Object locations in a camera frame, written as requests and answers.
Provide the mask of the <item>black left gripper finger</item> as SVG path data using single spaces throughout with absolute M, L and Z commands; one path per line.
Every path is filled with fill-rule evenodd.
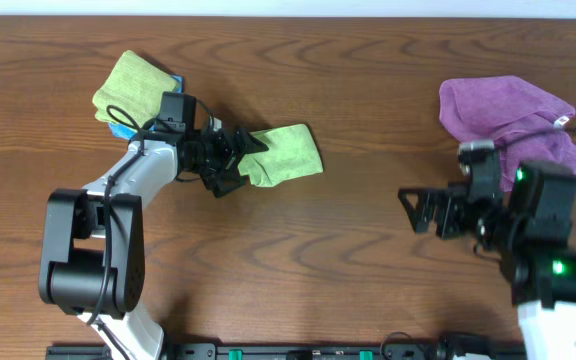
M 268 146 L 255 138 L 248 130 L 237 127 L 234 133 L 236 152 L 239 155 L 263 153 L 269 150 Z
M 245 185 L 245 179 L 239 173 L 238 162 L 233 159 L 226 164 L 212 164 L 207 170 L 207 189 L 216 198 L 221 198 Z

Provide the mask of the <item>light green microfiber cloth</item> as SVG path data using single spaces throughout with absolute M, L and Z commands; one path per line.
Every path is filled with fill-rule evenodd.
M 255 131 L 252 136 L 268 147 L 267 151 L 245 155 L 238 164 L 239 173 L 247 176 L 253 186 L 271 188 L 324 171 L 314 138 L 305 124 Z

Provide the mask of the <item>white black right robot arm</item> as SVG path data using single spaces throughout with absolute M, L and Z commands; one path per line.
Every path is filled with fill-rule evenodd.
M 476 249 L 497 253 L 530 359 L 576 359 L 575 196 L 574 185 L 517 184 L 508 200 L 473 200 L 464 184 L 398 192 L 415 232 L 434 225 L 442 240 L 470 235 Z

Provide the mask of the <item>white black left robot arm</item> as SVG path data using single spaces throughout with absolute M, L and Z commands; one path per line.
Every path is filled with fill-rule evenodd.
M 171 359 L 172 345 L 148 313 L 143 212 L 183 171 L 214 196 L 244 183 L 237 170 L 268 147 L 248 131 L 140 130 L 126 154 L 81 189 L 47 201 L 38 278 L 41 300 L 93 327 L 108 359 Z

